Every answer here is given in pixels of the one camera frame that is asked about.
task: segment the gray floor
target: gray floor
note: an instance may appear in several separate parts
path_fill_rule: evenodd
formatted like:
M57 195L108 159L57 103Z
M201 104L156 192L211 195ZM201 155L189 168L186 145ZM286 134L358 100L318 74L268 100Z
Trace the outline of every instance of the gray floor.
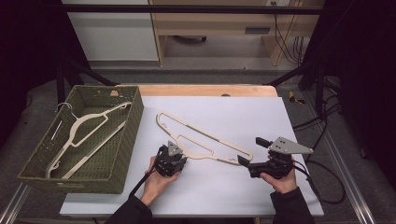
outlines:
M286 60L278 67L269 64L260 38L211 37L205 43L194 40L170 38L163 67L149 63L97 64L98 73L111 80L122 83L238 83L262 84L287 73L295 65ZM93 80L84 77L86 82ZM293 90L298 99L312 96L312 91L299 92L295 88L295 77L277 88L284 99L292 125L312 119L314 115L308 104L289 101L289 90ZM23 111L18 125L0 150L0 210L2 211L14 191L20 184L16 176L26 163L39 140L55 117L56 90L51 81L29 92L32 103ZM328 130L347 167L361 190L376 223L396 223L396 193L380 172L374 161L361 158L359 146L351 133L344 117L333 113L328 117ZM296 132L300 144L312 147L319 136L318 125ZM324 141L318 145L312 160L319 161L335 171ZM340 197L340 188L336 180L315 164L308 169L324 199L330 201ZM70 219L59 216L64 195L49 194L32 189L24 206L21 218ZM324 217L316 217L317 223L361 223L349 199L333 205L324 203ZM271 217L262 223L270 223Z

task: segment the wicker basket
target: wicker basket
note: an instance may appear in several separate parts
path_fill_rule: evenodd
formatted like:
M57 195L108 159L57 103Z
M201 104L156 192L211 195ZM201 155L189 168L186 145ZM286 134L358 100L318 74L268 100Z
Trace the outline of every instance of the wicker basket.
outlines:
M124 102L132 102L132 105L108 113L108 121L79 147L69 147L60 158L59 167L51 172L50 178L45 178L46 168L68 140L70 128L76 121L70 109L63 105L18 179L46 192L122 193L144 109L139 88L75 86L66 102L72 106L73 114L78 118L102 113ZM83 122L76 131L73 143L81 140L103 120L101 117ZM64 174L124 121L125 126L69 179L62 179Z

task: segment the person's hand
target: person's hand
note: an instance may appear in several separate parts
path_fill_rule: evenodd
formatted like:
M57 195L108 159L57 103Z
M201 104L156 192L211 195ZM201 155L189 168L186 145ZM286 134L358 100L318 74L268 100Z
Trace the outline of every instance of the person's hand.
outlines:
M155 158L151 157L146 173L151 169ZM149 207L165 191L166 187L177 179L179 174L180 172L177 172L171 177L165 177L158 172L152 173L145 182L144 193L140 199L142 203Z
M297 189L297 180L294 168L290 170L287 176L280 179L275 179L266 173L261 173L260 177L265 180L265 182L272 185L276 192L280 192L282 194Z

